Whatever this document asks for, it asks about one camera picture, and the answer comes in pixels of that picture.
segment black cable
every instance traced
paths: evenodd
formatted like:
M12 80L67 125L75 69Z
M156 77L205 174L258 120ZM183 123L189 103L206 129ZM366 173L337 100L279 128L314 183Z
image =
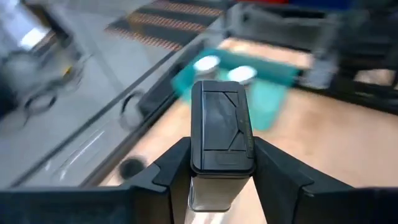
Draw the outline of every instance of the black cable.
M127 121L125 112L126 112L126 107L128 105L128 103L130 102L131 99L133 98L141 98L144 96L144 92L141 90L136 90L134 92L132 92L130 95L128 95L124 100L123 100L123 104L120 110L120 117L119 117L119 124L120 126L128 131L132 131L134 130L137 125L130 125L129 122Z
M46 96L50 97L50 101L48 104L43 106L35 105L35 102L38 102ZM24 111L27 117L30 118L32 115L38 115L48 111L55 104L56 101L57 93L53 88L49 87L31 96L24 104Z

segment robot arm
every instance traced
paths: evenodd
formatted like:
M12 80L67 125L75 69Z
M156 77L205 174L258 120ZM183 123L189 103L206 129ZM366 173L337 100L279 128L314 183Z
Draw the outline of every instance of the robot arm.
M231 82L197 82L192 90L193 111L199 108L202 112L206 110L217 112L205 101L211 101L210 98L213 100L221 98L213 94L211 97L205 96L206 91L228 93L232 104L236 101L229 93L238 93L240 104L234 104L237 111L236 121L239 122L244 118L245 114L238 112L247 111L248 107L244 104L246 100L239 100L242 99L241 96L246 98L242 86ZM192 118L192 123L197 124L193 125L192 129L197 129L196 131L200 133L203 146L207 143L205 135L201 135L201 130L205 129L205 123L210 119L206 115L208 114L201 113L200 119ZM232 124L228 119L222 119L222 122ZM253 154L250 149L246 149L246 155L247 158L254 160L255 169L247 170L251 170L250 175L254 179L268 224L396 223L398 221L395 213L398 205L397 189L355 189L311 168L260 138L248 136L248 133L251 134L251 128L249 131L245 127L240 127L239 133L244 134L243 142L246 146L251 145L250 141L253 143ZM190 190L202 190L198 189L200 186L190 187L192 179L199 175L209 178L211 174L213 176L210 179L214 181L222 177L220 170L212 166L210 166L212 172L208 174L198 174L198 169L193 167L195 165L195 162L192 162L195 160L193 150L198 150L197 146L193 147L193 142L197 141L196 137L198 136L182 138L149 167L119 187L3 190L0 192L0 221L1 223L184 223ZM203 157L206 156L203 150L201 152ZM227 172L223 175L231 175L232 179L237 178L236 169L234 172L224 171Z

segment metal lid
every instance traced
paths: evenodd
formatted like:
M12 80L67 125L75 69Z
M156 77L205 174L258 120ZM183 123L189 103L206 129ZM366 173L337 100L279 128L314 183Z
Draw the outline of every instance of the metal lid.
M247 85L256 77L257 70L250 66L240 66L228 72L228 79Z
M197 75L203 75L213 71L215 68L217 68L219 63L220 58L214 55L209 55L195 62L193 64L193 68L195 69Z
M191 122L191 167L197 174L251 175L254 144L242 85L196 82Z

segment teal container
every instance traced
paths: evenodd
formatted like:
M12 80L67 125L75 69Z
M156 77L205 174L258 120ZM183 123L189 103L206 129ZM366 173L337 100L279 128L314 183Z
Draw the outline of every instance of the teal container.
M233 54L227 50L206 49L172 80L173 88L185 101L191 99L190 90L195 80L193 64L208 55L220 58L220 73L217 76L219 80L228 80L228 72L239 66L248 65L257 70L257 77L247 93L251 125L262 131L269 129L299 69L280 62Z

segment wooden table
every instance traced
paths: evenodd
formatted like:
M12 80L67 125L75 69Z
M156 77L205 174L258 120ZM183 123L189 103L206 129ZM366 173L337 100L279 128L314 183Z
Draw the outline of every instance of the wooden table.
M311 64L308 54L254 42L228 39L220 47L302 68ZM150 164L180 138L189 135L190 107L177 101L127 157L139 156ZM255 131L254 135L352 186L398 186L398 116L291 89L273 127ZM102 185L120 183L114 170ZM220 223L222 219L226 223L266 222L252 180L229 212L190 213L188 219L187 223Z

